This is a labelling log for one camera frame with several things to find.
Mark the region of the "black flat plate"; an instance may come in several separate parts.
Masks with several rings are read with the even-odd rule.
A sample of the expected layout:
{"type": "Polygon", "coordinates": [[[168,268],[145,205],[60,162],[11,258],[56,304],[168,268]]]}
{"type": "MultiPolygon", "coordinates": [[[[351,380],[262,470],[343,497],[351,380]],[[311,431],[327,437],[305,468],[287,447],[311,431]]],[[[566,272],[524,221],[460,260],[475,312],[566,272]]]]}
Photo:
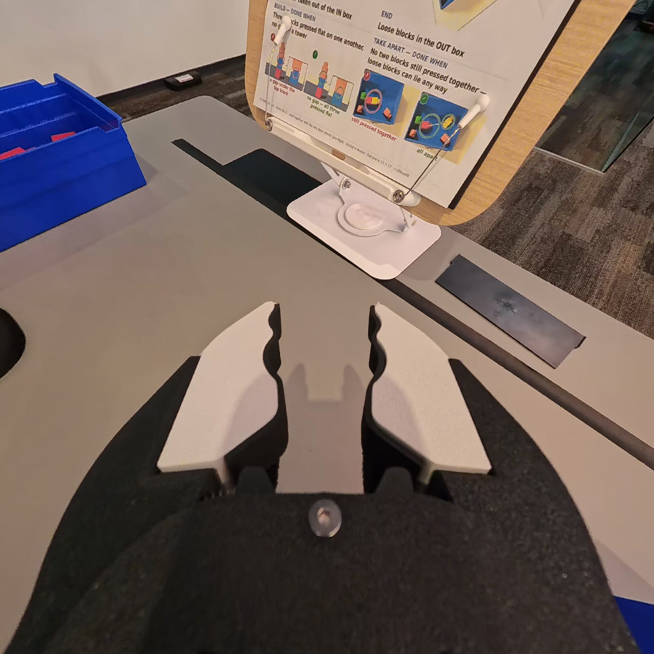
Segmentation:
{"type": "Polygon", "coordinates": [[[554,369],[586,339],[462,255],[451,260],[436,284],[554,369]]]}

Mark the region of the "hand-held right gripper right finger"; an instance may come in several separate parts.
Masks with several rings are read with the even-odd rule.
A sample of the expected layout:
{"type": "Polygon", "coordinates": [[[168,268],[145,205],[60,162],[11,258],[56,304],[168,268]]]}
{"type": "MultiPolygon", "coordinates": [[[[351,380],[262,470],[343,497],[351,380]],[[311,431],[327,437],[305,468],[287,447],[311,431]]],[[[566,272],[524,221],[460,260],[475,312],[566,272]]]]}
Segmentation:
{"type": "Polygon", "coordinates": [[[372,378],[362,414],[362,474],[374,493],[391,468],[415,488],[436,488],[443,472],[492,470],[446,353],[425,333],[377,303],[370,307],[372,378]]]}

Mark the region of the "wooden board with instruction sheet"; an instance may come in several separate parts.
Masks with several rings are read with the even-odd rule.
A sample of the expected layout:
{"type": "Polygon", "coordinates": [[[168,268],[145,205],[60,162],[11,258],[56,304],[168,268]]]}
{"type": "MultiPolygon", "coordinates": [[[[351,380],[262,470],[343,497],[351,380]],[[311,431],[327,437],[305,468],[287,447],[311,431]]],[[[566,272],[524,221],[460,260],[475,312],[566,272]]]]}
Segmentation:
{"type": "Polygon", "coordinates": [[[503,192],[632,1],[250,1],[257,123],[432,223],[503,192]]]}

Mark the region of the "blue plastic bin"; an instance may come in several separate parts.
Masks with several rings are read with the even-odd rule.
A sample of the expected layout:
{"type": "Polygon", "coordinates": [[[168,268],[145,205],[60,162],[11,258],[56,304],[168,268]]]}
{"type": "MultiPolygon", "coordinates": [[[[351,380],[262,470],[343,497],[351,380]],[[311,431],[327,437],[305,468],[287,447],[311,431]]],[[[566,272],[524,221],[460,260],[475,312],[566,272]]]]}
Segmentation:
{"type": "Polygon", "coordinates": [[[58,74],[1,88],[1,153],[17,147],[1,161],[2,252],[146,185],[121,116],[58,74]]]}
{"type": "Polygon", "coordinates": [[[653,604],[616,596],[617,605],[641,653],[653,653],[653,604]]]}

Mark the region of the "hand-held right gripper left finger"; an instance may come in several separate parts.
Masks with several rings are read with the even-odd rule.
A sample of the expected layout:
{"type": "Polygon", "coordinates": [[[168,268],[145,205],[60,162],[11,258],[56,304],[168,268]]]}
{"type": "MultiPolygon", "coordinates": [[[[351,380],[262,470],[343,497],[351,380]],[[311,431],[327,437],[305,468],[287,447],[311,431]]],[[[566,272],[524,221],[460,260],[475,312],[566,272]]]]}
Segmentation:
{"type": "Polygon", "coordinates": [[[159,454],[159,472],[210,470],[227,492],[246,473],[276,491],[289,444],[281,335],[281,306],[267,301],[204,348],[159,454]]]}

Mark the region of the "grey desk rail strip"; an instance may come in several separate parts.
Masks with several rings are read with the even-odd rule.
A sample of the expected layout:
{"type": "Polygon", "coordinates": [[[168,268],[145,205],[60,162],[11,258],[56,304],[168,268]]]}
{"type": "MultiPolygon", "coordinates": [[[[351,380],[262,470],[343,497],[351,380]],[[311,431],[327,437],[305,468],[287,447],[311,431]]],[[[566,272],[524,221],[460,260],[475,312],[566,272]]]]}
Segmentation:
{"type": "Polygon", "coordinates": [[[463,342],[537,390],[544,397],[547,397],[569,414],[582,421],[637,461],[642,462],[649,469],[653,469],[653,447],[639,437],[633,435],[542,373],[537,372],[521,359],[474,330],[468,324],[462,322],[462,320],[451,315],[445,309],[421,296],[417,291],[411,289],[399,279],[377,280],[377,282],[410,306],[420,311],[423,315],[429,317],[463,342]]]}

